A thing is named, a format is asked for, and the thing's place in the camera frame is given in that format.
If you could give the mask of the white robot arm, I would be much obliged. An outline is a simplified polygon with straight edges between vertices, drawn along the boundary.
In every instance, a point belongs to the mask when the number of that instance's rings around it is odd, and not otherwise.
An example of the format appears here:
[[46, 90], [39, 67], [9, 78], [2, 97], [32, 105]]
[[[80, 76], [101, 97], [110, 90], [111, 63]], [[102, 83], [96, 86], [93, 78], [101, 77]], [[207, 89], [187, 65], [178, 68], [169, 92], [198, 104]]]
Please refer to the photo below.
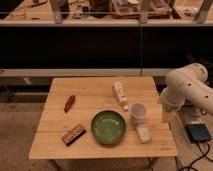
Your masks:
[[208, 71], [200, 63], [170, 71], [165, 78], [167, 87], [159, 96], [162, 121], [170, 122], [186, 100], [213, 116], [213, 89], [205, 84], [207, 79]]

